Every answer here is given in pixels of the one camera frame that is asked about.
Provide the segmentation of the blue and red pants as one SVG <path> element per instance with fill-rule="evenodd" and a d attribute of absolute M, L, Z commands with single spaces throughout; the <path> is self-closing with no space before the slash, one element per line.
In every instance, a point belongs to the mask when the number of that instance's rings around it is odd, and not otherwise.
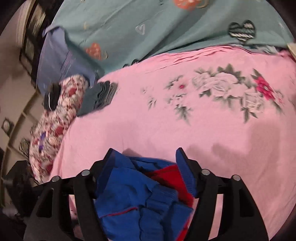
<path fill-rule="evenodd" d="M 109 240 L 183 240 L 193 212 L 177 165 L 111 149 L 96 180 L 95 208 Z"/>

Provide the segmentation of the red floral rolled blanket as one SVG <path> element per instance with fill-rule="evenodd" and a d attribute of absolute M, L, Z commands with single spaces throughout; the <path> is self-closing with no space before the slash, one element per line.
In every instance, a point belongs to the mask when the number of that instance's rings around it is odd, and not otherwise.
<path fill-rule="evenodd" d="M 61 93 L 55 110 L 45 110 L 33 134 L 29 162 L 38 183 L 47 182 L 62 139 L 81 107 L 88 82 L 82 75 L 73 75 L 60 82 Z"/>

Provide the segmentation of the dark grey pouch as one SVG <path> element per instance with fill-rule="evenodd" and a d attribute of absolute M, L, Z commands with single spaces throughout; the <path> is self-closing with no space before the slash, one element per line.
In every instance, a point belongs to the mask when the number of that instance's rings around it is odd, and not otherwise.
<path fill-rule="evenodd" d="M 49 86 L 49 90 L 44 96 L 43 106 L 47 111 L 54 111 L 58 105 L 58 100 L 61 93 L 61 85 L 58 83 L 52 83 Z"/>

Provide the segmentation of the pink floral bed sheet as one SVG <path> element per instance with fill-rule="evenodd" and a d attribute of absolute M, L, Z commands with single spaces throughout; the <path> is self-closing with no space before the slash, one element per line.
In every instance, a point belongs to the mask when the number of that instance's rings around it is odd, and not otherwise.
<path fill-rule="evenodd" d="M 161 54 L 109 73 L 112 102 L 71 123 L 52 176 L 88 169 L 113 148 L 240 175 L 269 237 L 295 205 L 295 60 L 220 46 Z"/>

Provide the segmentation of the folded dark green garment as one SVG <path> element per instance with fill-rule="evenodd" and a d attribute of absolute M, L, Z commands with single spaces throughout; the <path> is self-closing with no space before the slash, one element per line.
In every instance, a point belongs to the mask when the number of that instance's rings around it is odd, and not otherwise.
<path fill-rule="evenodd" d="M 77 116 L 85 116 L 111 104 L 117 88 L 117 83 L 105 81 L 98 82 L 92 88 L 87 89 Z"/>

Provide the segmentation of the blue plaid pillow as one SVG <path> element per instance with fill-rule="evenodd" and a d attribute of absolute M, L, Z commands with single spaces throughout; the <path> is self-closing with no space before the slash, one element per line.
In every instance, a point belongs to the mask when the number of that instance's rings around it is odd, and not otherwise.
<path fill-rule="evenodd" d="M 45 41 L 37 71 L 37 86 L 41 95 L 45 95 L 51 84 L 72 75 L 84 76 L 90 86 L 102 77 L 104 71 L 69 40 L 63 28 L 48 27 L 43 34 Z"/>

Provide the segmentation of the green heart print quilt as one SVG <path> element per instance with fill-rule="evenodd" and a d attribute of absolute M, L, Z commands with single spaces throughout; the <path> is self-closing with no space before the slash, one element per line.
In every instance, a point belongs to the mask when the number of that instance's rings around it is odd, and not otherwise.
<path fill-rule="evenodd" d="M 267 1 L 64 1 L 47 35 L 99 75 L 161 53 L 293 41 Z"/>

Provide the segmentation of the cream textured pillow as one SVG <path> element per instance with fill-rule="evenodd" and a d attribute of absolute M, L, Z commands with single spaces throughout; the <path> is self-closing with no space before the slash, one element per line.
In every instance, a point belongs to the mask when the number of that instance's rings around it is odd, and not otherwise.
<path fill-rule="evenodd" d="M 294 60 L 296 60 L 296 43 L 288 43 L 287 47 Z"/>

